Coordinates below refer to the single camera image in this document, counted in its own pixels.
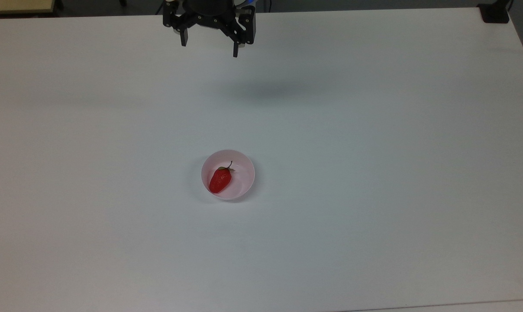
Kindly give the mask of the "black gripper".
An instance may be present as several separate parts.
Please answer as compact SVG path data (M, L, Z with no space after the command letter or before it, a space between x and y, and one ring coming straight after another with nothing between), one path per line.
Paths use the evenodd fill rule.
M256 35L254 0L164 0L163 25L180 36L186 47L188 30L203 26L220 30L232 40L232 57L240 46L253 44Z

